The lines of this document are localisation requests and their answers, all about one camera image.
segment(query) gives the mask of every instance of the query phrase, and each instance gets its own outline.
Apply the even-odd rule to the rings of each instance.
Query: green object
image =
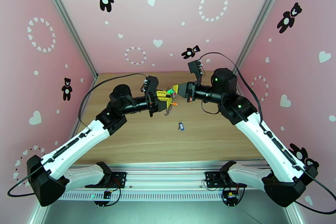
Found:
[[[172,89],[169,89],[169,90],[167,91],[167,93],[171,95],[171,94],[175,93],[175,91],[172,90]]]

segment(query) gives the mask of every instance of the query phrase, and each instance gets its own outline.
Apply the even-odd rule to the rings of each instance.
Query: pink wallpaper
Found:
[[[0,6],[0,216],[1,223],[17,224],[27,222],[36,198],[9,198],[7,190],[26,176],[28,158],[69,139],[93,77],[51,0],[0,0]],[[32,192],[27,185],[13,193]]]
[[[294,12],[291,10],[296,2],[301,12],[298,6]],[[284,14],[286,11],[291,12],[290,17]],[[308,158],[319,163],[318,180],[334,193],[335,14],[335,0],[276,0],[241,69],[263,100],[266,123],[288,147],[294,143],[306,149]],[[286,30],[279,33],[283,26]],[[243,84],[240,87],[253,100]],[[320,211],[336,207],[332,197],[315,183],[308,186],[299,201]],[[306,223],[336,222],[335,215],[323,216],[305,209],[302,212]]]
[[[99,73],[187,71],[209,51],[235,61],[264,1],[63,0]],[[208,58],[206,69],[219,60]]]

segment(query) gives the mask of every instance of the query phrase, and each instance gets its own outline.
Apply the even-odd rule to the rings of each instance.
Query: wooden table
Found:
[[[212,72],[203,78],[202,84],[210,84]],[[97,83],[121,74],[100,74]],[[166,90],[173,84],[194,81],[189,72],[146,73],[159,79],[158,89]],[[107,82],[91,95],[83,117],[88,124],[100,113],[109,101],[109,94],[118,84],[127,84],[132,96],[141,96],[140,87],[144,77],[137,75]],[[98,161],[112,163],[141,163],[166,161],[247,160],[263,158],[254,145],[235,126],[220,114],[210,115],[201,109],[201,101],[187,103],[178,96],[178,106],[164,116],[164,111],[148,111],[127,115],[127,123],[115,134],[102,141],[77,164],[92,164]],[[203,104],[204,109],[216,112],[217,106]],[[178,130],[183,122],[185,130]]]

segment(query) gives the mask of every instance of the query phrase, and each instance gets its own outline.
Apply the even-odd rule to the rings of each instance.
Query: black cable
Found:
[[[206,110],[203,108],[203,103],[205,103],[205,101],[202,101],[202,102],[201,102],[202,110],[203,110],[205,113],[212,114],[212,115],[216,115],[216,114],[219,113],[219,110],[218,110],[216,113],[212,113],[212,112],[208,112],[208,111],[206,111]]]
[[[219,181],[217,183],[217,187],[214,190],[210,190],[210,189],[207,188],[207,186],[205,185],[206,180],[203,182],[203,185],[209,191],[216,191],[218,189],[218,187],[219,187],[219,184],[220,184],[221,180],[222,180],[222,178],[219,179]]]
[[[225,55],[223,55],[222,53],[219,53],[219,52],[208,52],[208,53],[202,55],[199,59],[201,60],[203,56],[206,56],[206,55],[209,55],[209,54],[218,54],[218,55],[224,56],[224,57],[225,57],[226,59],[228,59],[228,60],[234,65],[234,67],[237,69],[237,72],[238,72],[238,74],[239,74],[239,76],[240,76],[242,82],[244,83],[244,85],[246,86],[246,88],[250,91],[250,93],[253,95],[253,98],[254,98],[254,99],[256,100],[256,102],[257,102],[257,105],[258,105],[258,112],[259,112],[259,115],[260,115],[260,123],[259,123],[259,126],[260,126],[260,127],[263,129],[263,131],[265,132],[266,129],[265,129],[265,128],[263,127],[263,125],[261,124],[261,123],[263,122],[263,114],[262,114],[263,112],[262,112],[262,110],[261,110],[261,104],[260,104],[260,101],[259,101],[257,95],[255,94],[255,92],[249,87],[249,85],[247,84],[247,82],[246,82],[245,79],[243,78],[243,75],[240,73],[240,71],[239,71],[237,65],[236,65],[233,61],[231,61],[231,59],[230,59],[229,57],[227,57],[227,56],[225,56]]]
[[[95,90],[95,89],[96,89],[97,87],[99,87],[100,85],[102,85],[102,84],[104,84],[104,83],[106,83],[106,82],[109,82],[109,81],[111,81],[111,80],[121,79],[121,78],[126,78],[126,77],[133,76],[133,75],[143,75],[145,78],[147,78],[146,75],[143,74],[143,73],[132,73],[132,74],[127,74],[127,75],[123,75],[123,76],[117,76],[117,77],[114,77],[114,78],[111,78],[111,79],[106,79],[106,80],[100,82],[99,84],[95,85],[93,88],[91,88],[91,89],[87,92],[87,94],[83,97],[83,99],[82,99],[82,101],[81,101],[81,104],[80,104],[80,106],[79,106],[79,111],[78,111],[78,119],[79,119],[79,122],[81,122],[81,123],[82,123],[82,124],[89,130],[89,131],[91,131],[91,129],[90,129],[86,124],[84,124],[83,121],[81,120],[81,112],[82,112],[82,108],[83,108],[85,99],[91,94],[91,92],[92,92],[93,90]]]
[[[48,161],[46,161],[44,164],[42,164],[39,168],[37,168],[35,171],[33,171],[30,175],[24,177],[21,181],[19,181],[18,183],[16,183],[13,187],[11,187],[8,190],[7,195],[10,196],[11,198],[20,198],[20,197],[27,197],[27,196],[30,196],[30,195],[35,195],[35,193],[22,194],[22,195],[13,195],[13,194],[11,194],[11,191],[13,189],[15,189],[17,186],[19,186],[21,183],[23,183],[30,176],[32,176],[34,173],[36,173],[38,170],[40,170],[45,164],[49,163],[50,161],[52,161],[51,158],[49,158]]]
[[[323,185],[321,182],[319,182],[318,180],[316,180],[313,176],[311,176],[309,173],[307,173],[306,172],[306,170],[304,170],[302,167],[300,167],[300,166],[298,166],[300,169],[301,169],[301,171],[303,171],[306,175],[308,175],[309,176],[309,178],[311,178],[311,179],[313,179],[313,181],[315,181],[317,184],[319,184],[322,188],[324,188],[334,199],[335,199],[335,201],[336,201],[336,196],[335,196],[335,194],[334,193],[332,193],[325,185]],[[318,210],[315,210],[315,209],[312,209],[312,208],[310,208],[310,207],[308,207],[308,206],[305,206],[305,205],[303,205],[303,204],[301,204],[300,202],[297,202],[297,201],[295,201],[298,205],[300,205],[300,206],[302,206],[302,207],[304,207],[304,208],[306,208],[306,209],[308,209],[308,210],[311,210],[311,211],[313,211],[313,212],[316,212],[316,213],[320,213],[320,214],[325,214],[325,215],[330,215],[330,214],[334,214],[334,213],[336,213],[336,209],[335,210],[333,210],[333,211],[329,211],[329,212],[324,212],[324,211],[318,211]]]

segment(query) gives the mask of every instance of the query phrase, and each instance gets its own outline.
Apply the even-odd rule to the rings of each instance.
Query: small blue object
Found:
[[[178,124],[178,130],[184,131],[184,125],[182,122],[179,122]]]

